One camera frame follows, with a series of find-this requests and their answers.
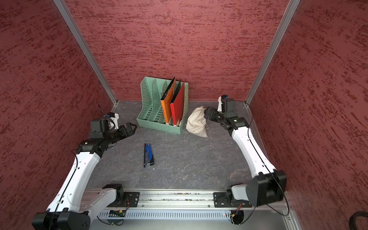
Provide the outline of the beige cloth soil bag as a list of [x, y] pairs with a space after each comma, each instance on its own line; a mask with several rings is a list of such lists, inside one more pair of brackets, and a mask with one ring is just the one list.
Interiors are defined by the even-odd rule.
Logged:
[[186, 129], [189, 133], [198, 137], [207, 138], [208, 125], [205, 119], [206, 108], [201, 106], [194, 109], [191, 115], [188, 117]]

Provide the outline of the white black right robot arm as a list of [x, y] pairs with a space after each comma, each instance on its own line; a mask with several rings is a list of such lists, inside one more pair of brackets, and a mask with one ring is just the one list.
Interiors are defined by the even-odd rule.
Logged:
[[237, 113], [222, 113], [215, 108], [205, 110], [205, 119], [218, 122], [229, 132], [248, 163], [252, 180], [231, 186], [230, 201], [248, 201], [253, 207], [282, 201], [285, 197], [287, 176], [268, 160], [254, 139], [250, 125]]

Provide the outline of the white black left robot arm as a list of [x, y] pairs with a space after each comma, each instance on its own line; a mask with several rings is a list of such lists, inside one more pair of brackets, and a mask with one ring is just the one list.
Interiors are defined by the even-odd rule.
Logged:
[[135, 134], [137, 125], [126, 123], [118, 129], [92, 126], [88, 140], [80, 143], [73, 166], [54, 200], [32, 221], [36, 230], [88, 230], [98, 215], [111, 204], [129, 206], [121, 184], [108, 184], [87, 204], [81, 199], [93, 170], [112, 144]]

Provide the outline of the green perforated file organizer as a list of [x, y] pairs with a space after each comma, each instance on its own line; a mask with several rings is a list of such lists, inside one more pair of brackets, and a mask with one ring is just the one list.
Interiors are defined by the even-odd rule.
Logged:
[[139, 126], [174, 134], [182, 133], [183, 128], [186, 127], [187, 121], [189, 84], [185, 84], [185, 100], [182, 120], [178, 126], [175, 126], [172, 121], [170, 121], [169, 124], [165, 123], [163, 109], [160, 102], [162, 94], [169, 83], [170, 80], [167, 79], [144, 77], [140, 84], [142, 110], [137, 117]]

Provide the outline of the red folder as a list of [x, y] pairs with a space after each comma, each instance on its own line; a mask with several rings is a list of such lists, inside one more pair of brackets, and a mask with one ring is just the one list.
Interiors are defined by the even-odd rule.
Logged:
[[185, 96], [185, 83], [182, 82], [181, 90], [175, 102], [170, 104], [172, 113], [172, 122], [174, 126], [179, 126], [179, 123], [182, 120], [184, 111], [184, 100], [185, 100], [184, 96]]

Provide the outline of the blue black stapler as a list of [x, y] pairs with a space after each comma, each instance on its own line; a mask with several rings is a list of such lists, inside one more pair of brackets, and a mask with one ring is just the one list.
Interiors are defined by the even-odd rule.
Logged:
[[144, 167], [154, 165], [154, 157], [153, 152], [150, 144], [144, 145]]

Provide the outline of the black folder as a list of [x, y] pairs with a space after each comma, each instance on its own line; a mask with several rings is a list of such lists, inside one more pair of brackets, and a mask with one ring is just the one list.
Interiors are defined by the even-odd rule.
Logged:
[[181, 81], [179, 81], [179, 82], [176, 83], [174, 94], [172, 96], [172, 99], [171, 99], [170, 104], [173, 104], [175, 102], [175, 100], [176, 100], [176, 98], [177, 98], [177, 96], [178, 96], [178, 94], [179, 94], [179, 92], [181, 90], [181, 85], [182, 85], [182, 82]]

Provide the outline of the orange folder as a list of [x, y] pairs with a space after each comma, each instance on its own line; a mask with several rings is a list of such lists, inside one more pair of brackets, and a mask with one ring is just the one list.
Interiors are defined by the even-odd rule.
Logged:
[[163, 109], [165, 124], [167, 125], [169, 124], [172, 117], [170, 102], [174, 94], [175, 84], [176, 78], [174, 77], [170, 81], [170, 83], [165, 87], [165, 91], [163, 92], [163, 95], [161, 97], [161, 106]]

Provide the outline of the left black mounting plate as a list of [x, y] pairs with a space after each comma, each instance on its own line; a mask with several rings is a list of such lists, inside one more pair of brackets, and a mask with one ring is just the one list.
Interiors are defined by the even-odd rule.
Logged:
[[124, 192], [124, 200], [114, 201], [108, 208], [136, 208], [138, 206], [140, 192]]

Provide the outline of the black mounting plate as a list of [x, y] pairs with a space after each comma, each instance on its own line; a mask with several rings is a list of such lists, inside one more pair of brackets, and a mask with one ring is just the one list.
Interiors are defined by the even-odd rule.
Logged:
[[124, 200], [114, 201], [108, 208], [136, 208], [138, 206], [140, 192], [124, 192]]
[[249, 201], [231, 200], [225, 192], [214, 192], [213, 201], [216, 208], [252, 208]]

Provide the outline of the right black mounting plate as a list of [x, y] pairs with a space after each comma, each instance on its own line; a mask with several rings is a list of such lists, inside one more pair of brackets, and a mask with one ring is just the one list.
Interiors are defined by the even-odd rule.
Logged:
[[249, 201], [231, 200], [225, 192], [214, 192], [213, 201], [216, 208], [252, 208]]

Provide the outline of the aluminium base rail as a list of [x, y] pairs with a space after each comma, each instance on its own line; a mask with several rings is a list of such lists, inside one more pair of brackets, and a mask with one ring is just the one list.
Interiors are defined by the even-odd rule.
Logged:
[[[100, 188], [86, 188], [82, 194], [80, 207], [82, 208], [90, 200], [94, 199], [101, 192]], [[129, 210], [147, 210], [147, 209], [173, 209], [173, 210], [217, 210], [217, 209], [235, 209], [227, 206], [223, 202], [221, 207], [215, 207], [214, 193], [225, 193], [220, 190], [183, 190], [183, 189], [134, 189], [124, 188], [124, 193], [139, 193], [138, 196], [130, 195]], [[280, 202], [272, 203], [269, 206], [277, 211], [286, 212], [287, 203], [289, 210], [294, 210], [295, 206], [285, 192], [285, 199]]]

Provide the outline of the right aluminium corner post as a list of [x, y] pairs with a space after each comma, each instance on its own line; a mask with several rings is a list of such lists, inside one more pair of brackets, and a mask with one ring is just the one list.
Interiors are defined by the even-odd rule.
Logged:
[[277, 49], [278, 49], [278, 46], [288, 28], [288, 25], [290, 24], [291, 22], [291, 19], [293, 18], [294, 16], [294, 13], [298, 7], [300, 3], [300, 0], [290, 0], [287, 7], [286, 7], [286, 10], [284, 12], [284, 15], [279, 23], [279, 26], [274, 34], [274, 37], [272, 39], [272, 42], [270, 44], [270, 47], [266, 53], [266, 56], [264, 58], [264, 61], [262, 62], [262, 65], [259, 69], [259, 72], [256, 76], [256, 79], [251, 87], [251, 90], [246, 98], [246, 103], [247, 104], [250, 104], [252, 99], [254, 98], [255, 96], [255, 93], [258, 89], [258, 87], [260, 86], [261, 84], [261, 81], [268, 69], [268, 66], [270, 65]]

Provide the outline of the aluminium corner post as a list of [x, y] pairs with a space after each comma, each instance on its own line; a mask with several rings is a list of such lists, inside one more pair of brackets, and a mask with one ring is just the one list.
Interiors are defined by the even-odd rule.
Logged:
[[264, 58], [264, 61], [262, 62], [262, 65], [259, 69], [259, 72], [256, 76], [256, 79], [251, 87], [251, 90], [246, 98], [246, 103], [247, 104], [250, 104], [252, 99], [254, 98], [255, 96], [255, 93], [258, 89], [258, 87], [260, 86], [261, 84], [261, 81], [268, 69], [268, 66], [270, 65], [277, 49], [278, 49], [278, 46], [288, 28], [288, 25], [290, 24], [291, 22], [291, 19], [293, 18], [294, 16], [294, 13], [298, 7], [300, 3], [300, 0], [290, 0], [287, 7], [286, 7], [286, 10], [284, 12], [284, 15], [279, 23], [279, 26], [274, 34], [274, 37], [272, 39], [272, 42], [270, 44], [270, 47], [266, 53], [266, 56]]
[[95, 59], [92, 51], [90, 50], [87, 42], [85, 41], [80, 29], [78, 28], [75, 20], [71, 12], [69, 11], [65, 1], [62, 0], [54, 0], [54, 4], [56, 5], [58, 11], [60, 12], [62, 18], [64, 19], [65, 23], [67, 24], [69, 30], [71, 31], [72, 35], [74, 36], [75, 40], [77, 41], [78, 45], [80, 46], [82, 52], [84, 53], [85, 57], [87, 58], [89, 64], [91, 65], [92, 69], [94, 70], [95, 74], [97, 75], [100, 83], [102, 84], [105, 92], [109, 96], [110, 100], [112, 101], [113, 105], [118, 104], [118, 99], [113, 92], [111, 86], [109, 85], [105, 75], [103, 74], [97, 60]]

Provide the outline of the left aluminium corner post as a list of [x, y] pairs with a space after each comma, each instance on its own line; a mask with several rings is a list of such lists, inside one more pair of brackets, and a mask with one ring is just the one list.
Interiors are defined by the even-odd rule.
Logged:
[[62, 18], [64, 19], [65, 23], [67, 24], [69, 30], [71, 31], [72, 35], [74, 36], [75, 40], [77, 41], [78, 45], [80, 46], [82, 52], [84, 53], [85, 57], [87, 58], [89, 64], [91, 65], [92, 69], [94, 70], [95, 74], [97, 75], [100, 83], [102, 84], [105, 92], [109, 96], [110, 100], [112, 101], [113, 105], [118, 104], [118, 99], [113, 92], [111, 86], [109, 85], [105, 75], [103, 74], [97, 60], [95, 59], [92, 51], [90, 50], [87, 42], [85, 41], [80, 29], [78, 28], [75, 20], [71, 12], [69, 11], [65, 1], [62, 0], [54, 0], [54, 4], [56, 5], [58, 11], [60, 12]]

